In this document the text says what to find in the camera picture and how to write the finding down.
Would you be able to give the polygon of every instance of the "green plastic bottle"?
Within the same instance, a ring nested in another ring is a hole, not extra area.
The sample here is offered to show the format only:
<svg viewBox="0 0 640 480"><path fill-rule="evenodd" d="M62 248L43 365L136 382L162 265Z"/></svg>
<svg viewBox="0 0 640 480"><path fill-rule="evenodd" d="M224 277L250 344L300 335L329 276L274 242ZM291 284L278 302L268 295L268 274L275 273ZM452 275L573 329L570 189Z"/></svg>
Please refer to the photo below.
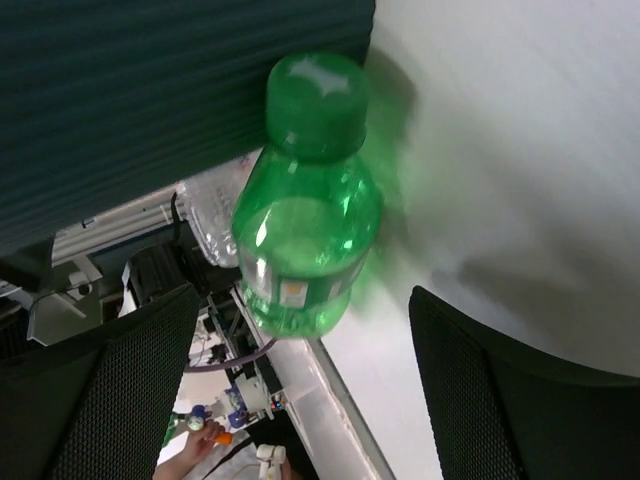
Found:
<svg viewBox="0 0 640 480"><path fill-rule="evenodd" d="M380 224L356 153L368 84L351 60L285 57L267 84L264 148L233 215L245 300L274 336L317 337L342 317Z"/></svg>

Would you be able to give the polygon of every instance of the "person's arm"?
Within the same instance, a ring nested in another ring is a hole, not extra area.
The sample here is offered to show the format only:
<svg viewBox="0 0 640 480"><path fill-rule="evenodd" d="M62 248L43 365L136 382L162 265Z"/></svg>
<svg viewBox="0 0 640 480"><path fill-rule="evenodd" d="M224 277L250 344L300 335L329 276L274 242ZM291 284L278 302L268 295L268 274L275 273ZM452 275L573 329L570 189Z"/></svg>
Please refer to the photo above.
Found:
<svg viewBox="0 0 640 480"><path fill-rule="evenodd" d="M182 480L198 463L203 461L215 445L212 440L224 432L224 427L208 421L202 430L189 432L184 449L175 457L158 465L153 480Z"/></svg>

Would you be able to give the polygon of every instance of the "green bottle cap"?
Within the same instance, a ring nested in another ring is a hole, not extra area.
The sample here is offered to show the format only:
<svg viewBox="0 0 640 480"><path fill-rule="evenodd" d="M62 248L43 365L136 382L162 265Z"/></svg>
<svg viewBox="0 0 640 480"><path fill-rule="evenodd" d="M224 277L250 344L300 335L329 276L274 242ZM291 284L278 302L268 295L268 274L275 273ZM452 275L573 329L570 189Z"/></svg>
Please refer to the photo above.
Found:
<svg viewBox="0 0 640 480"><path fill-rule="evenodd" d="M364 142L369 86L341 55L307 53L280 60L267 84L267 132L300 158L342 159Z"/></svg>

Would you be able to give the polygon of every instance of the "human hand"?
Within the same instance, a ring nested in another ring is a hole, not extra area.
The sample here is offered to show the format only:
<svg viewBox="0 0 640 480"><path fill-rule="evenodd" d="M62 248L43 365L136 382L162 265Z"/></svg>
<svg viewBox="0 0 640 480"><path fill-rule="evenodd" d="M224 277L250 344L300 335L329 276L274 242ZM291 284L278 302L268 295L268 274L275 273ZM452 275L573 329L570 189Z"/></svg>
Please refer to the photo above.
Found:
<svg viewBox="0 0 640 480"><path fill-rule="evenodd" d="M203 461L215 445L213 439L224 431L224 427L213 420L207 420L204 427L197 432L190 430L187 443L178 454L181 462L192 468Z"/></svg>
<svg viewBox="0 0 640 480"><path fill-rule="evenodd" d="M280 467L280 472L282 473L282 480L302 480L302 477L291 468L287 458L285 458L282 467Z"/></svg>

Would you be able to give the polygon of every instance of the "cable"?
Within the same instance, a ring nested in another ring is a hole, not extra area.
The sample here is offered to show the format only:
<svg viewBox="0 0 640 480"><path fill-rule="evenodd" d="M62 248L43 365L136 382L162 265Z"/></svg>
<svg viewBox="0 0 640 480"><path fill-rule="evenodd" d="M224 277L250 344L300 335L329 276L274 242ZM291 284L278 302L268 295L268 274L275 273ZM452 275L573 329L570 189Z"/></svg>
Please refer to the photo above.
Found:
<svg viewBox="0 0 640 480"><path fill-rule="evenodd" d="M200 365L200 361L202 360L202 356L204 355L204 347L207 344L207 339L205 337L202 337L201 340L201 346L200 346L200 356L198 357L198 361L196 362L196 364L194 366L198 366Z"/></svg>
<svg viewBox="0 0 640 480"><path fill-rule="evenodd" d="M265 353L269 351L271 347L273 347L276 343L276 339L272 338L269 343L267 343L264 347L262 347L257 352L251 353L249 355L245 355L244 357L234 358L233 360L229 360L228 362L218 363L217 365L204 365L202 367L191 367L187 366L185 368L185 373L206 373L206 372L218 372L220 370L226 370L227 368L240 367L245 363L253 362L263 356Z"/></svg>
<svg viewBox="0 0 640 480"><path fill-rule="evenodd" d="M178 214L178 207L176 202L178 201L178 192L173 192L171 195L171 220L173 220L173 243L178 243L180 240L180 215Z"/></svg>

